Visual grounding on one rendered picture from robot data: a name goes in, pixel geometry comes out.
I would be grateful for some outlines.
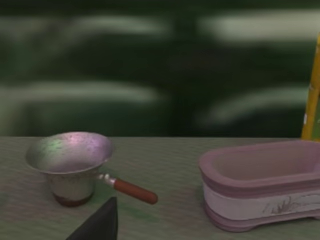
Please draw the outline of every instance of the red-brown handle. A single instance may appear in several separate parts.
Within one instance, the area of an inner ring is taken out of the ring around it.
[[[129,182],[117,179],[113,187],[115,190],[123,194],[129,195],[135,199],[139,199],[140,201],[145,202],[147,204],[154,205],[158,202],[157,194],[143,189],[139,186],[133,185]]]

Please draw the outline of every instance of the yellow pencil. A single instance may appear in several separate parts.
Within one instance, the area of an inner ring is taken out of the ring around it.
[[[311,82],[309,87],[308,102],[306,105],[302,136],[303,140],[312,140],[315,118],[317,113],[317,105],[320,92],[320,34],[318,35]]]

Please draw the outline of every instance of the pink container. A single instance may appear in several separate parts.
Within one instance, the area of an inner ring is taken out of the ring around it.
[[[222,148],[203,155],[199,166],[205,211],[223,230],[320,218],[320,143]]]

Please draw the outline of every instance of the drawing on planter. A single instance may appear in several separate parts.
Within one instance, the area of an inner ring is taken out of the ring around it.
[[[308,194],[293,198],[292,196],[287,196],[284,200],[281,200],[277,203],[268,203],[264,210],[263,214],[270,215],[281,215],[302,212],[301,208],[307,208],[311,206],[319,205],[320,207],[320,194]]]

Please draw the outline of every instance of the green tabletop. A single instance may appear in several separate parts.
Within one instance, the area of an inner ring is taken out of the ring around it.
[[[304,219],[246,233],[217,229],[203,210],[198,157],[211,149],[283,139],[112,138],[116,151],[102,171],[150,189],[150,206],[97,184],[90,203],[64,208],[43,176],[28,169],[24,154],[36,138],[0,138],[0,239],[63,240],[111,196],[118,197],[119,240],[318,240],[320,222]]]

